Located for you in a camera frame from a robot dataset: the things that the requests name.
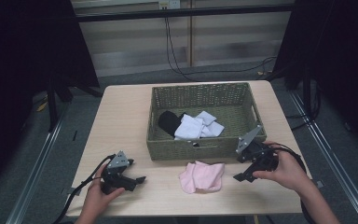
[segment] woven basket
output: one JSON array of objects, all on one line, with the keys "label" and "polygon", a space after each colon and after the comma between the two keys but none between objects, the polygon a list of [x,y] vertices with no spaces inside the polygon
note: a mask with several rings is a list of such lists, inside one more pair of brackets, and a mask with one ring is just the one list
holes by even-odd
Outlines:
[{"label": "woven basket", "polygon": [[[158,126],[158,118],[166,110],[176,116],[186,112],[191,117],[206,111],[215,116],[225,130],[215,138],[173,140]],[[154,161],[237,157],[238,138],[257,125],[263,124],[249,83],[155,87],[146,143]],[[263,128],[256,139],[266,138]]]}]

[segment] pink cloth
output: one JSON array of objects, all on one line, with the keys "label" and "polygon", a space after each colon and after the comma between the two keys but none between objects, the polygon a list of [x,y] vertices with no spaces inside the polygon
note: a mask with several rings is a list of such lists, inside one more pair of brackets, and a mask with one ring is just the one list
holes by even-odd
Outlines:
[{"label": "pink cloth", "polygon": [[194,193],[197,189],[218,191],[222,188],[222,175],[225,171],[224,163],[209,165],[200,161],[189,163],[186,170],[179,174],[182,190]]}]

